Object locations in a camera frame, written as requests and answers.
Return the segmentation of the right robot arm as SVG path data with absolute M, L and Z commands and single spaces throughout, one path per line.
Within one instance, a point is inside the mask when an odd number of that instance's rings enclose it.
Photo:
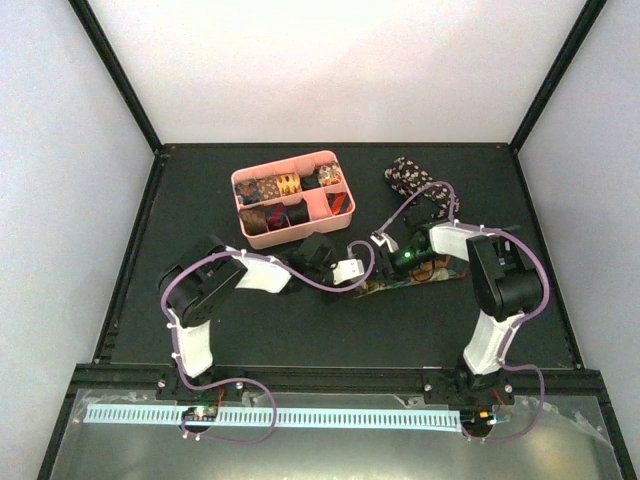
M 399 247 L 386 234 L 387 220 L 371 234 L 380 265 L 389 273 L 407 273 L 437 256 L 468 264 L 479 316 L 454 374 L 457 396 L 476 403 L 497 383 L 520 326 L 537 316 L 550 297 L 548 276 L 533 251 L 498 228 L 440 220 L 416 228 L 412 244 Z

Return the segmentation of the brown green patterned tie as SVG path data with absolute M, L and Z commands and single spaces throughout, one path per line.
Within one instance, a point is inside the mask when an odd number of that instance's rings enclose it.
M 433 260 L 422 263 L 405 273 L 393 273 L 385 276 L 382 272 L 376 271 L 355 290 L 354 296 L 361 298 L 386 290 L 458 280 L 466 277 L 469 271 L 470 267 L 467 261 L 450 255 L 438 255 Z

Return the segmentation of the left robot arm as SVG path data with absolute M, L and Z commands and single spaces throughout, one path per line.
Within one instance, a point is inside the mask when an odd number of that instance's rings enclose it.
M 158 283 L 160 303 L 171 332 L 172 357 L 182 372 L 179 386 L 193 399 L 214 388 L 211 323 L 237 290 L 289 294 L 304 286 L 341 294 L 359 289 L 371 275 L 375 253 L 365 241 L 347 247 L 340 259 L 329 238 L 313 233 L 279 255 L 236 249 L 207 235 L 168 268 Z

